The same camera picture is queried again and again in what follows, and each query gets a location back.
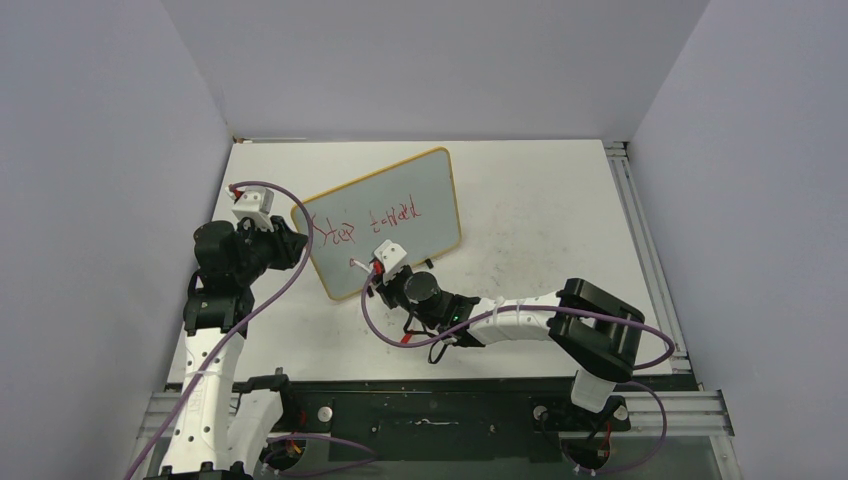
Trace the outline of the red white marker pen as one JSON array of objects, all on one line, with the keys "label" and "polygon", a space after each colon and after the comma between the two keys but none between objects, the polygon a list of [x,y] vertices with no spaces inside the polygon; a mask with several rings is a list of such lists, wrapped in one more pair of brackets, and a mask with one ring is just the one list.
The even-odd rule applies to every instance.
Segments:
[{"label": "red white marker pen", "polygon": [[367,273],[371,273],[373,271],[373,267],[372,267],[371,264],[363,263],[363,262],[356,260],[354,258],[350,259],[350,266],[351,267],[357,267],[357,268],[359,268],[359,269],[361,269],[361,270],[363,270]]}]

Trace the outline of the yellow framed whiteboard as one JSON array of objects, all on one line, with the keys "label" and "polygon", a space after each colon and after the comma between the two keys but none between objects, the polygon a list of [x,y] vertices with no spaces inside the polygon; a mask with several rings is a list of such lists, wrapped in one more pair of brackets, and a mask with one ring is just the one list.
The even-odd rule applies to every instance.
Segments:
[{"label": "yellow framed whiteboard", "polygon": [[462,228],[449,151],[436,147],[304,201],[291,210],[294,225],[314,227],[311,261],[327,296],[335,301],[360,292],[367,263],[385,240],[400,244],[417,265],[456,248]]}]

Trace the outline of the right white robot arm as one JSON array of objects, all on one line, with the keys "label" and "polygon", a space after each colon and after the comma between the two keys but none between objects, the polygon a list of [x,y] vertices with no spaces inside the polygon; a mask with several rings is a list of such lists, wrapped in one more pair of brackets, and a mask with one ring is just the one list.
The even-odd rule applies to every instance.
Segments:
[{"label": "right white robot arm", "polygon": [[579,278],[546,295],[489,299],[444,290],[428,271],[403,267],[389,273],[377,264],[366,291],[378,293],[388,308],[400,308],[410,322],[419,323],[426,345],[555,343],[577,364],[565,411],[579,428],[600,421],[615,386],[631,380],[646,330],[638,309]]}]

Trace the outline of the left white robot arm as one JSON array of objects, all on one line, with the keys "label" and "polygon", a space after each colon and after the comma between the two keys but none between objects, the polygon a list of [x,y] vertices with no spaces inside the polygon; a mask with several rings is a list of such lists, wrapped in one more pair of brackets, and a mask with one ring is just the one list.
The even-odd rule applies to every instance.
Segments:
[{"label": "left white robot arm", "polygon": [[297,420],[298,403],[282,393],[284,375],[263,377],[268,390],[250,393],[245,411],[230,413],[247,324],[260,311],[251,286],[267,270],[300,274],[312,247],[311,233],[292,230],[282,217],[270,225],[212,221],[193,234],[198,268],[183,311],[186,373],[168,417],[174,430],[159,479],[249,479],[270,429]]}]

